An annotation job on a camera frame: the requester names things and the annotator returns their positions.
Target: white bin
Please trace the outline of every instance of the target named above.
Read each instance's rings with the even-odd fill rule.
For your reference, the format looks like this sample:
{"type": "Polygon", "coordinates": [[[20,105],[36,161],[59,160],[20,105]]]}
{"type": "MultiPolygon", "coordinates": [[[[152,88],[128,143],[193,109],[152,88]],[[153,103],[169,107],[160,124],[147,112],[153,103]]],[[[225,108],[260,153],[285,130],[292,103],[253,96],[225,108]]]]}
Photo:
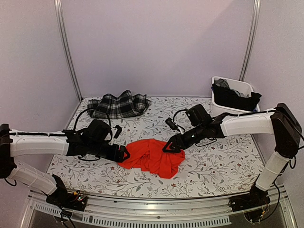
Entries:
{"type": "MultiPolygon", "coordinates": [[[[233,80],[230,78],[214,76],[212,78],[212,84],[214,83],[215,80],[220,79],[220,78],[227,80],[230,89],[237,90],[240,93],[243,93],[243,94],[249,95],[249,96],[251,96],[251,92],[254,92],[252,86],[249,83],[233,80]]],[[[256,106],[256,110],[258,112],[260,111],[260,107],[258,105],[256,106]]],[[[214,102],[214,93],[212,91],[212,116],[217,116],[224,112],[228,112],[228,113],[232,113],[232,114],[250,113],[249,111],[244,111],[244,110],[240,110],[240,109],[236,109],[236,108],[229,108],[229,107],[225,107],[225,106],[216,104],[214,102]]]]}

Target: black and white plaid shirt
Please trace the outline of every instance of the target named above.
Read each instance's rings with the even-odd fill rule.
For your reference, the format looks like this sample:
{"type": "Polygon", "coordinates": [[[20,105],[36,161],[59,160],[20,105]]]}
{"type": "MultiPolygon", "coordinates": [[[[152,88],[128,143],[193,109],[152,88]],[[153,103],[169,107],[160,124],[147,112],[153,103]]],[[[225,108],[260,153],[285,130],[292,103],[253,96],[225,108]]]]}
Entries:
{"type": "Polygon", "coordinates": [[[111,119],[119,119],[142,115],[150,104],[147,95],[132,96],[130,90],[126,90],[119,97],[106,94],[101,100],[89,100],[87,108],[93,108],[88,111],[92,118],[106,119],[108,114],[111,119]]]}

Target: gray cloth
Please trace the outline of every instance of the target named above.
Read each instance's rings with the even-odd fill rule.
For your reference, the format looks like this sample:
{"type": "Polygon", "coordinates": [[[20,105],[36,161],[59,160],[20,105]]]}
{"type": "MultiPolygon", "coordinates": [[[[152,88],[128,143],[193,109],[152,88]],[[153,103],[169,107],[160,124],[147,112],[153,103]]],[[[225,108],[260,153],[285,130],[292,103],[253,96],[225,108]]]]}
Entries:
{"type": "Polygon", "coordinates": [[[214,84],[216,84],[217,86],[220,86],[220,87],[228,88],[228,89],[230,89],[230,90],[236,92],[236,94],[237,94],[238,96],[240,96],[240,97],[245,97],[245,98],[248,98],[248,97],[249,97],[249,94],[248,94],[248,95],[245,95],[245,94],[243,94],[243,93],[240,93],[240,92],[237,91],[237,90],[231,89],[231,88],[229,87],[229,84],[228,84],[227,80],[225,80],[225,79],[220,78],[220,79],[214,80],[214,84]]]}

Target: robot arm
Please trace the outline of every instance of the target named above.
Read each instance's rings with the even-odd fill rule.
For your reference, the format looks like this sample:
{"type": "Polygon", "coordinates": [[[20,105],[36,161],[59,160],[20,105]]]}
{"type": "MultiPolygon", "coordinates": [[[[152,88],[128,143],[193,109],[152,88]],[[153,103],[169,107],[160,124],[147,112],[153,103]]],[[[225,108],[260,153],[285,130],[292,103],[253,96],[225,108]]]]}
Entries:
{"type": "MultiPolygon", "coordinates": [[[[121,128],[116,126],[117,138],[121,128]]],[[[56,175],[42,173],[19,160],[26,154],[59,154],[65,156],[95,155],[115,162],[130,157],[126,147],[106,140],[113,136],[111,128],[101,120],[93,120],[80,131],[63,130],[55,133],[29,133],[10,130],[8,124],[0,126],[0,178],[20,181],[41,190],[47,195],[47,202],[57,206],[84,210],[85,195],[67,192],[62,180],[56,175]]]]}
{"type": "MultiPolygon", "coordinates": [[[[237,211],[269,203],[267,190],[284,172],[289,160],[297,154],[299,149],[302,129],[288,107],[285,104],[278,104],[275,109],[264,112],[240,115],[223,113],[211,118],[203,106],[199,104],[189,109],[186,114],[194,128],[171,137],[163,148],[164,152],[179,152],[205,138],[224,138],[248,133],[275,135],[275,152],[250,192],[232,197],[229,205],[233,211],[237,211]]],[[[173,130],[177,129],[171,119],[167,119],[166,123],[173,130]]]]}

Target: black cloth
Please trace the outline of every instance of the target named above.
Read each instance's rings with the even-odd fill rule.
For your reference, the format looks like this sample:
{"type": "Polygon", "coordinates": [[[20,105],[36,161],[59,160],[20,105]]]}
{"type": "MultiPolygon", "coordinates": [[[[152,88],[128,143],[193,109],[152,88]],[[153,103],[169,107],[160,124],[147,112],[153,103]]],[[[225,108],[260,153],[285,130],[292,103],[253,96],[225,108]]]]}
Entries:
{"type": "Polygon", "coordinates": [[[101,100],[89,100],[87,107],[94,109],[88,111],[92,118],[106,119],[108,114],[112,119],[119,119],[142,115],[150,104],[147,95],[132,96],[130,90],[126,90],[119,97],[106,94],[101,100]]]}
{"type": "Polygon", "coordinates": [[[235,91],[216,84],[212,84],[212,90],[216,104],[250,112],[256,108],[262,96],[259,93],[251,92],[251,97],[240,97],[235,91]]]}

